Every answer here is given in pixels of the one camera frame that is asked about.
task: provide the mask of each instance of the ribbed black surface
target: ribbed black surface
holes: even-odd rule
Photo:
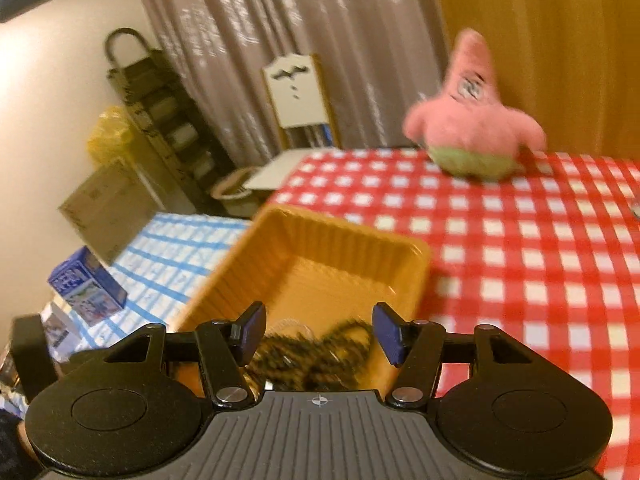
[[[373,392],[268,392],[217,415],[184,455],[143,480],[488,480],[453,457],[415,413]],[[42,480],[66,477],[48,473]],[[585,474],[580,480],[595,479]]]

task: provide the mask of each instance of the orange plastic tray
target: orange plastic tray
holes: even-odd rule
[[[379,301],[413,319],[429,260],[428,246],[416,238],[267,205],[189,302],[178,330],[235,319],[254,301],[267,307],[267,329],[293,319],[316,337],[345,319],[371,322]],[[376,345],[360,387],[385,394],[394,371]]]

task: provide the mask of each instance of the white wall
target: white wall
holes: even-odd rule
[[[51,0],[0,23],[0,344],[81,245],[57,207],[92,172],[85,140],[98,115],[119,104],[102,49],[119,27],[157,44],[140,0]],[[142,56],[128,40],[116,50],[125,64]]]

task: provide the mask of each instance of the red checkered tablecloth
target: red checkered tablecloth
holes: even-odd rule
[[[640,479],[639,165],[536,155],[501,184],[443,174],[422,151],[315,153],[272,202],[427,241],[420,317],[501,327],[595,390],[614,418],[598,466]],[[466,377],[447,365],[440,393]]]

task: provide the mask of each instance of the blue checkered tablecloth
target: blue checkered tablecloth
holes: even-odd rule
[[[127,291],[126,307],[89,327],[65,308],[80,329],[76,351],[114,344],[146,323],[173,323],[203,280],[224,258],[248,221],[206,215],[158,213],[110,267]],[[0,409],[24,416],[18,395],[0,396]]]

